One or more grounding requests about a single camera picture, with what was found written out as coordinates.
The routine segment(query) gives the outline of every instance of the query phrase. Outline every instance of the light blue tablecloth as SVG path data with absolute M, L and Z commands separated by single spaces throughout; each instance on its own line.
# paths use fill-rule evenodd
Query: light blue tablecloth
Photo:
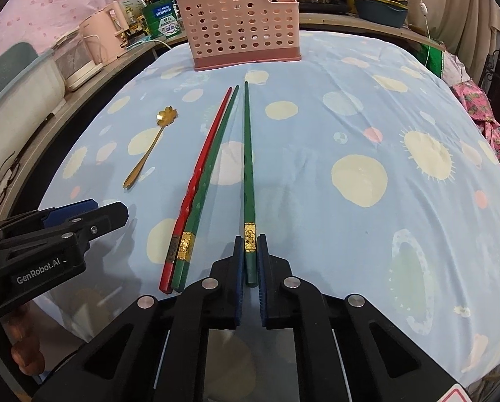
M 84 274 L 37 299 L 90 339 L 158 290 L 175 218 L 228 86 L 250 84 L 258 233 L 325 294 L 366 296 L 463 385 L 500 362 L 500 165 L 448 87 L 404 50 L 303 32 L 303 60 L 194 72 L 187 44 L 118 93 L 79 138 L 42 208 L 93 198 L 129 207 L 96 240 Z M 188 283 L 242 233 L 243 95 L 228 123 Z M 122 184 L 158 128 L 140 180 Z M 206 395 L 296 400 L 289 331 L 260 327 L 257 289 L 243 326 L 211 336 Z

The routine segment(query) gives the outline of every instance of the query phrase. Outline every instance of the green chopstick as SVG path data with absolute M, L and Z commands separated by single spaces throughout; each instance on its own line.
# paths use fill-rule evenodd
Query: green chopstick
M 248 82 L 245 82 L 245 122 L 244 122 L 244 219 L 245 219 L 245 267 L 246 285 L 257 286 L 257 260 L 255 242 L 255 198 L 254 169 L 252 165 L 252 133 L 250 130 L 250 96 Z
M 196 191 L 192 201 L 187 222 L 185 222 L 185 229 L 181 235 L 181 242 L 179 243 L 178 255 L 176 257 L 176 264 L 174 267 L 174 275 L 172 277 L 171 285 L 175 291 L 183 291 L 185 289 L 188 269 L 190 267 L 190 259 L 192 257 L 192 249 L 194 247 L 194 240 L 196 239 L 196 233 L 198 231 L 198 226 L 200 225 L 200 216 L 202 215 L 203 204 L 205 202 L 205 197 L 207 196 L 207 190 L 209 189 L 211 174 L 214 169 L 214 163 L 218 157 L 218 152 L 220 151 L 220 145 L 222 143 L 222 139 L 224 138 L 224 132 L 226 131 L 228 120 L 230 119 L 231 110 L 233 109 L 233 104 L 235 103 L 238 91 L 239 86 L 235 86 L 230 102 L 224 112 L 224 116 L 222 116 L 222 121 L 218 126 L 217 133 L 214 135 L 214 140 L 211 144 L 211 149 L 209 150 L 209 154 L 203 168 L 203 173 L 198 183 L 198 190 Z

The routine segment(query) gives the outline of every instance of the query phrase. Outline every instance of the kettle handle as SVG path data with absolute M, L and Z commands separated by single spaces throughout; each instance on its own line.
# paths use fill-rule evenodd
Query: kettle handle
M 113 1 L 110 3 L 108 6 L 103 8 L 103 11 L 112 17 L 110 11 L 114 10 L 114 15 L 116 15 L 116 20 L 118 21 L 118 24 L 120 25 L 121 29 L 118 30 L 116 33 L 114 33 L 114 36 L 118 36 L 122 34 L 124 31 L 129 29 L 129 24 L 127 24 L 127 18 L 123 14 L 123 11 L 121 10 L 120 4 L 117 1 Z

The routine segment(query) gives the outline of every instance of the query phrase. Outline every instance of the pink dot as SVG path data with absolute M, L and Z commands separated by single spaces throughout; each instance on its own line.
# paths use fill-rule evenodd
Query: pink dot
M 80 186 L 75 186 L 71 193 L 69 194 L 69 199 L 75 199 L 80 192 Z
M 382 142 L 382 133 L 378 128 L 369 127 L 364 130 L 364 136 L 374 143 Z
M 487 196 L 481 190 L 475 192 L 475 202 L 479 206 L 479 208 L 486 208 L 488 205 Z

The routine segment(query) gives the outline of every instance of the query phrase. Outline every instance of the red and white sticker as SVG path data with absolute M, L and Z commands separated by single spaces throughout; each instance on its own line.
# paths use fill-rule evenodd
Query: red and white sticker
M 455 384 L 438 402 L 472 402 L 472 400 L 460 384 Z

